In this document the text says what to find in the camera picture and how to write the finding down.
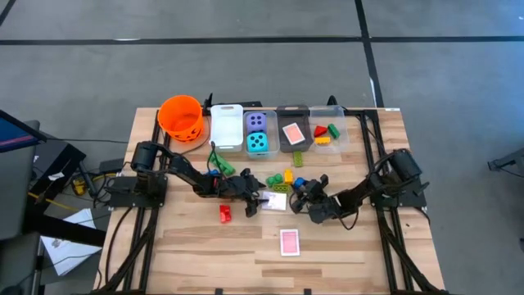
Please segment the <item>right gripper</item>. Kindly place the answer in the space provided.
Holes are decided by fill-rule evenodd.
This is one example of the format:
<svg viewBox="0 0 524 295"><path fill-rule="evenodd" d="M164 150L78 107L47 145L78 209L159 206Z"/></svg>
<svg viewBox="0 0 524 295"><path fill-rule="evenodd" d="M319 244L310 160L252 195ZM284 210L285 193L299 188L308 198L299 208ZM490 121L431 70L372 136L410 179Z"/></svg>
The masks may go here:
<svg viewBox="0 0 524 295"><path fill-rule="evenodd" d="M324 192L328 185L328 176L322 174L320 182L308 182L305 186L305 198L309 213L330 213L333 209L331 198ZM305 205L303 193L293 193L291 195L291 210L294 213L301 213Z"/></svg>

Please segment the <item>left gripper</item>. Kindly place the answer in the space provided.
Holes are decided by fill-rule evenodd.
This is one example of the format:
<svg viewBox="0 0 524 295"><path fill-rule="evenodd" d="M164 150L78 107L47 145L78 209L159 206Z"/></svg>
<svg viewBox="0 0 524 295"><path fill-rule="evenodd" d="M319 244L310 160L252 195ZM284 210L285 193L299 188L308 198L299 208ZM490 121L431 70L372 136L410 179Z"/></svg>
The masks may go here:
<svg viewBox="0 0 524 295"><path fill-rule="evenodd" d="M249 168L241 172L241 176L222 179L219 182L219 198L237 199L246 202L246 217L257 213L258 206L267 203L268 199L252 199L251 191L266 188L252 173Z"/></svg>

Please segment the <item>pink white card pack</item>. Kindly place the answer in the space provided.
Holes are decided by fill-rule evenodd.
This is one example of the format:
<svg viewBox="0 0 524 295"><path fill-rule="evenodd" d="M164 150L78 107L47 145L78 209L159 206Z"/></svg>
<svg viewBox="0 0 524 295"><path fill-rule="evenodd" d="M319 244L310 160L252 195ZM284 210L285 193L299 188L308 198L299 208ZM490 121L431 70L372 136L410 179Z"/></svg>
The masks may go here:
<svg viewBox="0 0 524 295"><path fill-rule="evenodd" d="M287 195L285 193L263 192L261 201L263 210L285 211L287 208Z"/></svg>

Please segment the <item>long green stud block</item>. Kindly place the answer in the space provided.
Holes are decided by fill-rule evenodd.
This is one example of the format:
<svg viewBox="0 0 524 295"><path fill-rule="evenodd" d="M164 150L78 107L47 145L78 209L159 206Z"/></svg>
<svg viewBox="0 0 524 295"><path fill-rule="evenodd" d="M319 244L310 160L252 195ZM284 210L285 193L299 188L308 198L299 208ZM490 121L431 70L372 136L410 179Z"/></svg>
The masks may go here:
<svg viewBox="0 0 524 295"><path fill-rule="evenodd" d="M210 163L212 163L219 171L222 171L226 176L231 176L236 172L235 168L216 152L210 153Z"/></svg>

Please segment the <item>teal foam die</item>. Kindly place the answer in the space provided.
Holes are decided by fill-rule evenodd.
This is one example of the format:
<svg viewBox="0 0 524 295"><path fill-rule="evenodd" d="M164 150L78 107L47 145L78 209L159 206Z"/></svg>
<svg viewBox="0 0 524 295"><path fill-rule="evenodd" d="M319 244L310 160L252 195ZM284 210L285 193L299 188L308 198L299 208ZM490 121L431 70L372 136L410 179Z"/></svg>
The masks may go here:
<svg viewBox="0 0 524 295"><path fill-rule="evenodd" d="M246 137L246 149L248 152L267 152L269 141L266 133L254 132Z"/></svg>

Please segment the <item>purple foam die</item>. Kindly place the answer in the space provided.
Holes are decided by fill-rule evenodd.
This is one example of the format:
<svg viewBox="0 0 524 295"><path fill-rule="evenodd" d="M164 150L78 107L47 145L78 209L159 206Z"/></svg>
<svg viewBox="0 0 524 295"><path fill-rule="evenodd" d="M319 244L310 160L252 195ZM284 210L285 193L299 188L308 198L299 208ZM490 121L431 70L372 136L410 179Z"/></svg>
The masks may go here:
<svg viewBox="0 0 524 295"><path fill-rule="evenodd" d="M246 132L266 133L267 132L267 116L261 112L250 113L246 116Z"/></svg>

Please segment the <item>red playing card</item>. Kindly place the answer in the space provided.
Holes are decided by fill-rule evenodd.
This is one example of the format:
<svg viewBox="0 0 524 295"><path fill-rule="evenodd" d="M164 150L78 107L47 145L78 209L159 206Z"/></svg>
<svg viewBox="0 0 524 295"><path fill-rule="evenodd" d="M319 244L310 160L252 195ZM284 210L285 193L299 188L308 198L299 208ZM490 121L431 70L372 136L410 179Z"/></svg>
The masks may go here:
<svg viewBox="0 0 524 295"><path fill-rule="evenodd" d="M282 256L299 256L300 241L297 229L280 230L280 252Z"/></svg>

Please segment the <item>clear plastic bin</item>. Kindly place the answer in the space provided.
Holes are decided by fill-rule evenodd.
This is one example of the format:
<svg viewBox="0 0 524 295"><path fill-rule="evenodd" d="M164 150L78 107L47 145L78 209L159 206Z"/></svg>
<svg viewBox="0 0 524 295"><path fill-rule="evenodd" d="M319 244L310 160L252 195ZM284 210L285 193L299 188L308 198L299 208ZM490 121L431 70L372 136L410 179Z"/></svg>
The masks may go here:
<svg viewBox="0 0 524 295"><path fill-rule="evenodd" d="M250 113L261 112L267 116L267 138L269 141L269 150L267 152L248 152L246 149L246 137L248 133L246 132L246 116ZM244 114L244 134L245 134L245 151L249 158L253 159L268 159L275 157L280 148L280 139L278 135L278 116L275 111L248 111Z"/></svg>
<svg viewBox="0 0 524 295"><path fill-rule="evenodd" d="M312 144L311 149L316 153L341 153L349 148L350 138L347 132L346 118L344 109L339 106L316 106L309 109L309 126L314 137L314 129L317 125L328 127L329 124L334 124L341 136L339 139L334 139L329 132L321 137L330 137L331 142L327 145Z"/></svg>

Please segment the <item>dark grey plastic bin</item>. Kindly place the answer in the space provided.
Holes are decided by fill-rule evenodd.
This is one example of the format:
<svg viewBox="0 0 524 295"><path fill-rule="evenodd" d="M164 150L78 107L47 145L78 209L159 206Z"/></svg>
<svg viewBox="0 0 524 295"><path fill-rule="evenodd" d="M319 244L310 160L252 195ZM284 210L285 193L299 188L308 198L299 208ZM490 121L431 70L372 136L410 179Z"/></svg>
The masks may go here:
<svg viewBox="0 0 524 295"><path fill-rule="evenodd" d="M279 106L276 113L278 116L280 151L284 153L307 152L313 143L309 127L309 107L306 105ZM297 124L305 140L291 145L282 128L293 123Z"/></svg>

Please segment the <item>orange pumpkin bucket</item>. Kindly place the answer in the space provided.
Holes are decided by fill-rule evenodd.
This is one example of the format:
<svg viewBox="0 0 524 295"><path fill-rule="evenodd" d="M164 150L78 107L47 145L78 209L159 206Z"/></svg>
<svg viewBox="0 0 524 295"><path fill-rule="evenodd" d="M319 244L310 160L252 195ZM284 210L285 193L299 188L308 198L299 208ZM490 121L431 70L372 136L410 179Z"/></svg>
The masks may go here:
<svg viewBox="0 0 524 295"><path fill-rule="evenodd" d="M205 130L201 104L189 95L166 100L159 109L157 120L171 138L181 143L198 139Z"/></svg>

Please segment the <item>black power adapter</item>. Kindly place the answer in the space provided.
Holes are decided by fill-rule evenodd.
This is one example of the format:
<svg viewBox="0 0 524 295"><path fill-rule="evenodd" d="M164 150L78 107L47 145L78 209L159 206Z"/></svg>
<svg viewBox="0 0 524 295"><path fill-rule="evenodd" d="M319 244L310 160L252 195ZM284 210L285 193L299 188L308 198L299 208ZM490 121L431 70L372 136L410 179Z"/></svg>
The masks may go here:
<svg viewBox="0 0 524 295"><path fill-rule="evenodd" d="M124 166L124 158L117 158L107 161L102 161L99 165L101 174L112 174L120 172Z"/></svg>

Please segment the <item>black side desk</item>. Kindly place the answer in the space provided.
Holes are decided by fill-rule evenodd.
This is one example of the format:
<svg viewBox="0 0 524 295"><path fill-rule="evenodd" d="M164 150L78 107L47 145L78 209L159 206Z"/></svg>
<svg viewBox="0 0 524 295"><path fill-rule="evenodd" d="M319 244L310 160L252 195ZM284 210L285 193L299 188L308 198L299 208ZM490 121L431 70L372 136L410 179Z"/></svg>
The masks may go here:
<svg viewBox="0 0 524 295"><path fill-rule="evenodd" d="M106 233L44 214L72 174L87 171L85 155L69 143L47 136L47 142L0 153L0 295L33 295L39 238L59 238L101 246Z"/></svg>

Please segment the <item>white paper sheets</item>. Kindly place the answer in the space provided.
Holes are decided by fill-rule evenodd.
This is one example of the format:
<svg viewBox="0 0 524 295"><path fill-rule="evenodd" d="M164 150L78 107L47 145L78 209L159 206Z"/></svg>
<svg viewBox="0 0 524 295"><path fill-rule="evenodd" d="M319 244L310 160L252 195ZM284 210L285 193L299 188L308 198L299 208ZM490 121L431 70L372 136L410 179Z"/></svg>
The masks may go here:
<svg viewBox="0 0 524 295"><path fill-rule="evenodd" d="M79 224L95 229L93 215L90 209L83 209L63 219L72 224ZM56 273L66 275L91 255L100 252L101 247L82 243L74 243L59 238L41 237L41 241L49 255Z"/></svg>

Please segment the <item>black stand leg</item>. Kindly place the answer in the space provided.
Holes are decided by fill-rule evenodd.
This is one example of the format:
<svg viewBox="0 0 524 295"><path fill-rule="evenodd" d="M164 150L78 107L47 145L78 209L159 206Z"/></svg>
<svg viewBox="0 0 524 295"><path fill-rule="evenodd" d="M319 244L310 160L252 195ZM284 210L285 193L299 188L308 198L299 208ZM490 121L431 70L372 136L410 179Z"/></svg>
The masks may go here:
<svg viewBox="0 0 524 295"><path fill-rule="evenodd" d="M491 171L503 171L524 179L524 148L488 162Z"/></svg>

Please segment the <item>blue screen monitor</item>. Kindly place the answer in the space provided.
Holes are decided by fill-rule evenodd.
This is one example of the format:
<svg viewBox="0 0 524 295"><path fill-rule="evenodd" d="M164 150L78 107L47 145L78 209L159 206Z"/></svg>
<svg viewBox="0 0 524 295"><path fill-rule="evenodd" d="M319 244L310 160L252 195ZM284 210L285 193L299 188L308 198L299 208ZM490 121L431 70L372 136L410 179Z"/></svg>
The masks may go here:
<svg viewBox="0 0 524 295"><path fill-rule="evenodd" d="M0 153L47 142L38 120L21 121L0 110Z"/></svg>

